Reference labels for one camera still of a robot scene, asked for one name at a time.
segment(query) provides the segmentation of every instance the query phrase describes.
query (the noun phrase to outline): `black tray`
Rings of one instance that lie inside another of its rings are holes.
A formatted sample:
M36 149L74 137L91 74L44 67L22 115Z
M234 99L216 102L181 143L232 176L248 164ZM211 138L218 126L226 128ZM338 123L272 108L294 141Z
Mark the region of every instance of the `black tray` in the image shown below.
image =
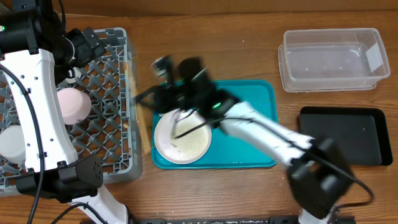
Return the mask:
M350 164L392 164L386 117L377 108L306 106L301 109L299 125L302 134L336 140Z

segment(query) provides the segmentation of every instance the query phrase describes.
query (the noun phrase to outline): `pink cup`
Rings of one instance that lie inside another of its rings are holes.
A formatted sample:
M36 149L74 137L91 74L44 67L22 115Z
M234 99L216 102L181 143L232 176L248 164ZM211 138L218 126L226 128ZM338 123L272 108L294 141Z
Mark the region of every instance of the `pink cup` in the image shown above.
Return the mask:
M64 88L57 92L63 122L75 124L83 121L91 111L90 97L75 88Z

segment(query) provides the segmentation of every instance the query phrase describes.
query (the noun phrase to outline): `wooden surface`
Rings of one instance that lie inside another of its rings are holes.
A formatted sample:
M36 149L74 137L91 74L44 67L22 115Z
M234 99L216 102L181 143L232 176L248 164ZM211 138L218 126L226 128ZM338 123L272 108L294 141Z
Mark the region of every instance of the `wooden surface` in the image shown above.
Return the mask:
M201 56L215 80L261 79L270 82L277 99L279 122L297 129L303 106L354 106L382 109L387 118L394 159L398 160L398 12L328 12L225 15L203 17L120 17L69 19L68 27L95 29L123 27L138 53L139 88L155 83L150 63L171 54L177 63ZM371 91L286 93L279 77L277 49L283 34L295 29L375 27L386 46L392 74ZM281 166L271 169L161 170L146 154L139 180L108 185L121 203L138 218L238 218L297 215L299 206L290 193ZM376 194L367 207L344 210L359 224L397 223L398 163L389 167L353 167L357 177ZM366 200L354 186L344 202ZM25 223L32 197L0 199L0 223ZM35 223L50 223L67 205L40 200ZM86 218L79 210L61 223Z
M3 0L12 8L12 0ZM58 0L52 0L60 12ZM64 0L69 14L167 16L261 12L397 10L396 0Z

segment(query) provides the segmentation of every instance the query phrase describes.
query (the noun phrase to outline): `white cup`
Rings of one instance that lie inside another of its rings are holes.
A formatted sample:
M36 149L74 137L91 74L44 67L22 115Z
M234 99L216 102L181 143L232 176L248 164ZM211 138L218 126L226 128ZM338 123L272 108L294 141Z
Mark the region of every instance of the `white cup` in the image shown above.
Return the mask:
M25 163L25 140L19 125L11 126L0 133L0 155L13 164Z
M75 124L83 121L91 111L90 97L75 88L64 88L57 92L63 122Z
M154 135L155 146L160 155L168 161L175 164L189 164L197 161L207 152L211 143L211 128L207 125L184 137L173 139L171 133L176 111L173 110L163 115L157 123ZM181 113L180 118L186 117L190 112ZM197 112L194 112L177 123L175 135L178 136L204 122L205 120Z

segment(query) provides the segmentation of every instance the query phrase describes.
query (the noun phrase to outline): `wooden table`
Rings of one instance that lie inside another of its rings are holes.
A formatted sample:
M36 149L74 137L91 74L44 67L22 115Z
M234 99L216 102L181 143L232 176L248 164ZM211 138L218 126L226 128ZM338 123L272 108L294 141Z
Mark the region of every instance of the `wooden table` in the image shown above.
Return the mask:
M398 157L398 12L322 12L223 16L91 17L69 18L68 28L123 27L138 53L140 91L155 83L150 63L171 54L176 63L201 56L215 80L261 79L275 88L279 123L297 129L303 106L354 106L382 109L387 118L394 159ZM392 75L371 91L286 93L279 77L277 49L287 30L374 27L386 46ZM150 120L150 112L145 111ZM162 170L146 154L144 173L134 182L108 185L117 200L138 218L254 218L298 215L284 171L271 169ZM376 194L366 207L346 209L358 223L397 223L398 164L389 167L353 167L357 177ZM366 200L352 187L344 202ZM0 199L0 223L25 223L32 197ZM50 223L68 205L40 200L34 223ZM78 223L86 216L70 212L60 223Z

